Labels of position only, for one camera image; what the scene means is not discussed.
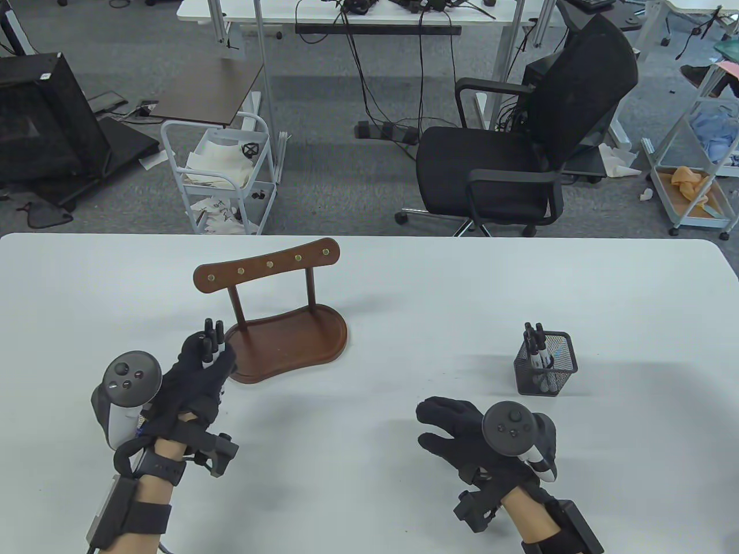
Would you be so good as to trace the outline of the person's left hand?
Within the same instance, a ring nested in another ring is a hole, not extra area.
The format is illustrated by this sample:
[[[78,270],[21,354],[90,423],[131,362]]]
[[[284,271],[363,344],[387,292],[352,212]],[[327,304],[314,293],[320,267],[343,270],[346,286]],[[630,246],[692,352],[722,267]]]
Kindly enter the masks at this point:
[[[139,433],[153,439],[176,440],[184,424],[206,432],[217,418],[225,381],[237,369],[236,354],[225,344],[216,361],[204,367],[201,361],[203,336],[192,334],[182,344],[175,364],[151,401]]]

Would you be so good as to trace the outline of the person's right hand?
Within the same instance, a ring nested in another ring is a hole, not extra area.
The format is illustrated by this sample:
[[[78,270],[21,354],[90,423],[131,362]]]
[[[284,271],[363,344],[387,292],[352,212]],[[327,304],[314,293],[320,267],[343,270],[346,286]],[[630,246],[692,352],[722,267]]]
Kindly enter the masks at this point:
[[[418,444],[426,451],[451,464],[456,470],[482,470],[494,500],[502,499],[515,488],[522,488],[534,501],[554,502],[554,497],[541,487],[539,477],[518,458],[497,454],[486,443],[482,433],[483,414],[470,401],[431,396],[415,409],[418,422],[433,425],[450,438],[435,433],[422,433]]]

